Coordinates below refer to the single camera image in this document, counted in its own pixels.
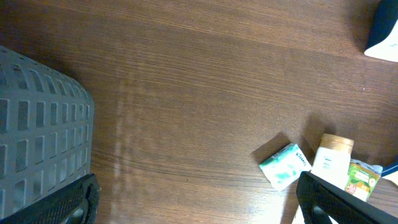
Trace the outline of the white yellow snack bag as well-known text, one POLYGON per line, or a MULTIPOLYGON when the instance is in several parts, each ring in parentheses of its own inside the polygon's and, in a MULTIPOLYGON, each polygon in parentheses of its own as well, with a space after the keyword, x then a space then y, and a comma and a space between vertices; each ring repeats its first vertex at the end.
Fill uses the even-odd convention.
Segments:
POLYGON ((398 162, 395 161, 391 165, 383 167, 381 177, 398 186, 398 162))

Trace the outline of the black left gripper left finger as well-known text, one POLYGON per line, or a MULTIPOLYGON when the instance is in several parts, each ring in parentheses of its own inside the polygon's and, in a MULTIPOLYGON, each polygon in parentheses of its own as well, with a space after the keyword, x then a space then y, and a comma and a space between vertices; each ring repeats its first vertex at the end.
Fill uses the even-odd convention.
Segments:
POLYGON ((87 174, 1 220, 1 223, 94 224, 100 202, 100 191, 96 176, 87 174))

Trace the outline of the teal white tissue pack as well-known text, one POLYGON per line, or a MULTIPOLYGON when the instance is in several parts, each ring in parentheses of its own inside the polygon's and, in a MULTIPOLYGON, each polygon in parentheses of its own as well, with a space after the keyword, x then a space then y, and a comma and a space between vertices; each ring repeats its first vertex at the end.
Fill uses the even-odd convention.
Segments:
POLYGON ((286 145, 279 152, 260 163, 259 167, 271 186, 278 191, 284 190, 295 182, 301 172, 312 169, 304 153, 294 143, 286 145))

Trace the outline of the green snack pouch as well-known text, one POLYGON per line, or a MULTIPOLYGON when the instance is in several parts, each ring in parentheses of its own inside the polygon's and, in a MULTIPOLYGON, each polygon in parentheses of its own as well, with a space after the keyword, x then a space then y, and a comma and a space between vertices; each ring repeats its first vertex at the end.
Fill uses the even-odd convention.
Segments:
POLYGON ((382 166, 369 165, 365 162, 351 159, 348 169, 348 181, 344 191, 367 202, 378 180, 381 178, 382 170, 382 166))

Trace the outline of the white tube with tan cap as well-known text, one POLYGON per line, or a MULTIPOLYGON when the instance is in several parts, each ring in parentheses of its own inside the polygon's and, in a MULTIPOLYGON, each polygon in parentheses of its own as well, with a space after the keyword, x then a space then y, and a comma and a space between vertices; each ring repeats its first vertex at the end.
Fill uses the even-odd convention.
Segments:
POLYGON ((343 190, 353 146, 352 139, 323 134, 310 172, 343 190))

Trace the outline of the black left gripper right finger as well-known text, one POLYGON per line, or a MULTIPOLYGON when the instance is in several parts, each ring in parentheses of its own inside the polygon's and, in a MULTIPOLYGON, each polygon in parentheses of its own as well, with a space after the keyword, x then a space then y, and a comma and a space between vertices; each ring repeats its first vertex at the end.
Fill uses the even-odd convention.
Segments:
POLYGON ((305 223, 397 224, 392 216, 310 172, 302 172, 296 194, 305 223))

